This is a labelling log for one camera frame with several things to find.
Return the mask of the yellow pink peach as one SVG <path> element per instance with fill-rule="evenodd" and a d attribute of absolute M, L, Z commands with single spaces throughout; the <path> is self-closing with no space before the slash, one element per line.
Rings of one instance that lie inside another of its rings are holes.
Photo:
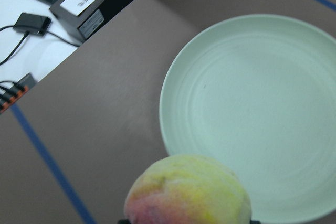
<path fill-rule="evenodd" d="M 183 154 L 155 162 L 136 179 L 124 215 L 131 223 L 249 223 L 251 203 L 225 165 Z"/>

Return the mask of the light green plate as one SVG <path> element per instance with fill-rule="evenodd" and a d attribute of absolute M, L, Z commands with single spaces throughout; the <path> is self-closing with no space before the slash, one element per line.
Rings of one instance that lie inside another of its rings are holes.
<path fill-rule="evenodd" d="M 160 127 L 169 154 L 232 169 L 262 223 L 334 212 L 335 38 L 267 14 L 207 28 L 167 72 Z"/>

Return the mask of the small black adapter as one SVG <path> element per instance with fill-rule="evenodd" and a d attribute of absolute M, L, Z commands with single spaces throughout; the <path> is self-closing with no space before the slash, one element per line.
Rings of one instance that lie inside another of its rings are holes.
<path fill-rule="evenodd" d="M 47 16 L 21 13 L 13 29 L 21 33 L 29 32 L 32 35 L 44 36 L 50 24 L 51 19 Z"/>

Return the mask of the orange black usb hub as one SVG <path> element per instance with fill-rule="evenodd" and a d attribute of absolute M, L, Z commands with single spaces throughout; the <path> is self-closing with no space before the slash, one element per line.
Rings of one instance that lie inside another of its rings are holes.
<path fill-rule="evenodd" d="M 26 74 L 19 81 L 1 81 L 1 114 L 31 90 L 36 83 L 31 73 Z"/>

